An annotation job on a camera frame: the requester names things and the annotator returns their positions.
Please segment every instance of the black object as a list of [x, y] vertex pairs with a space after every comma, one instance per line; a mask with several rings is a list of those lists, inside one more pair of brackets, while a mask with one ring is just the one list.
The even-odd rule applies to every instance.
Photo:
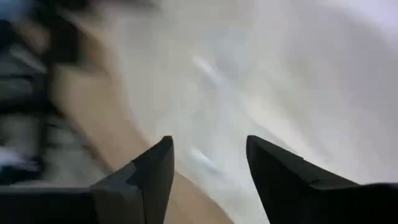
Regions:
[[[36, 53], [15, 32], [8, 21], [0, 21], [0, 53], [4, 54], [14, 44], [20, 45], [45, 69], [43, 72], [29, 73], [1, 73], [0, 71], [0, 114], [24, 113], [38, 120], [37, 142], [34, 145], [36, 155], [31, 158], [22, 158], [21, 164], [0, 164], [0, 185], [38, 179], [45, 170], [43, 156], [49, 145], [47, 120], [50, 114], [62, 116], [62, 113], [50, 101], [55, 76], [54, 67], [57, 63], [76, 64], [80, 61], [81, 55], [80, 31], [61, 16], [60, 11], [81, 11], [87, 8], [87, 0], [34, 1], [29, 17], [43, 25], [50, 33], [49, 46], [41, 54]], [[24, 62], [14, 58], [12, 63], [18, 68], [29, 68]]]
[[89, 188], [0, 188], [1, 223], [161, 224], [173, 177], [173, 140], [166, 136]]
[[256, 136], [248, 136], [246, 153], [271, 224], [396, 220], [396, 184], [355, 184]]

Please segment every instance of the black plastic part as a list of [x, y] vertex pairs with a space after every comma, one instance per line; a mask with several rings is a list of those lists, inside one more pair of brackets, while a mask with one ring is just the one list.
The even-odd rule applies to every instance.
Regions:
[[12, 85], [18, 80], [24, 80], [30, 83], [32, 91], [26, 95], [20, 95], [18, 97], [10, 99], [0, 100], [0, 114], [9, 113], [34, 113], [37, 111], [43, 111], [47, 102], [46, 91], [47, 86], [45, 82], [47, 74], [45, 73], [33, 73], [27, 75], [0, 75], [0, 82], [3, 84], [9, 83]]
[[2, 166], [0, 170], [0, 185], [15, 184], [20, 181], [37, 180], [41, 178], [46, 163], [40, 156], [31, 158], [24, 164]]
[[0, 20], [0, 52], [7, 50], [14, 42], [15, 33], [9, 21]]
[[173, 141], [164, 137], [89, 188], [0, 188], [1, 223], [161, 224], [173, 177]]
[[78, 63], [81, 55], [81, 33], [77, 27], [62, 16], [54, 14], [49, 28], [51, 35], [47, 57], [56, 63]]
[[246, 153], [271, 224], [396, 220], [396, 184], [355, 184], [256, 136]]
[[89, 0], [35, 0], [40, 4], [46, 5], [52, 9], [62, 8], [72, 12], [84, 11], [89, 8]]

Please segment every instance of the white surface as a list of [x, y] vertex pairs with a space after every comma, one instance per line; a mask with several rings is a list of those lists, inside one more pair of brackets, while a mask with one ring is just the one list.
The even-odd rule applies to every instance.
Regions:
[[133, 111], [151, 143], [236, 223], [264, 223], [248, 134], [359, 183], [398, 181], [394, 1], [163, 0], [106, 7]]

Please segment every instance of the blurry background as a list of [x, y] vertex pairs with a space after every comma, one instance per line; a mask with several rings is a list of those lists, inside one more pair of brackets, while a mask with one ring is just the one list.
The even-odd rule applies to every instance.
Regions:
[[[235, 223], [266, 220], [246, 161], [248, 134], [360, 184], [398, 181], [394, 1], [156, 0], [95, 6], [98, 15], [79, 25], [105, 45], [104, 67], [118, 77], [110, 85], [124, 90], [121, 101], [128, 108], [128, 120], [116, 122], [112, 106], [91, 100], [96, 112], [86, 109], [79, 120], [83, 127], [99, 122], [110, 127], [93, 128], [110, 136], [104, 159], [132, 159], [116, 147], [128, 138], [124, 129], [113, 129], [121, 122], [134, 123], [149, 145], [171, 134], [177, 171]], [[98, 91], [86, 88], [90, 79], [75, 82], [84, 94], [70, 91], [70, 102], [88, 96], [116, 101], [102, 84]], [[71, 105], [65, 104], [81, 114]]]

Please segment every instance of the white floor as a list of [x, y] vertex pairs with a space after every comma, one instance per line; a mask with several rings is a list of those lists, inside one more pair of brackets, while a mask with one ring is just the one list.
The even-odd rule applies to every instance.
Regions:
[[236, 223], [264, 223], [248, 134], [359, 183], [398, 181], [391, 1], [160, 0], [101, 11], [131, 118]]

